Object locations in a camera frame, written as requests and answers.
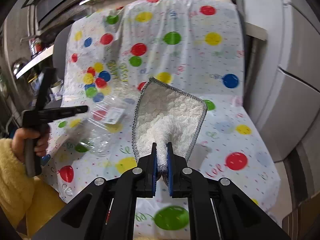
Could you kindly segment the yellow fleece sleeve forearm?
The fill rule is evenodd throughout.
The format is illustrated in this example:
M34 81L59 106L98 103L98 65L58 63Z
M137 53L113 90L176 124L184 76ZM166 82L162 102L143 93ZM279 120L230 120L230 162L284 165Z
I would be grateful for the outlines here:
M1 208L14 229L26 219L27 233L19 236L31 239L66 204L47 183L25 174L25 166L12 152L11 142L1 139Z

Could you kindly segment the person's left hand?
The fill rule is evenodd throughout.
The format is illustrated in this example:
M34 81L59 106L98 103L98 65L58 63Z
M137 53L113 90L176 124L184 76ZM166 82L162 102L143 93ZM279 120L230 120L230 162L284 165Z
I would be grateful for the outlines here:
M25 163L24 145L27 139L38 139L34 152L37 156L43 157L46 155L48 148L48 140L50 136L50 127L47 126L43 135L40 135L38 131L27 128L19 128L16 130L12 139L11 148L16 158Z

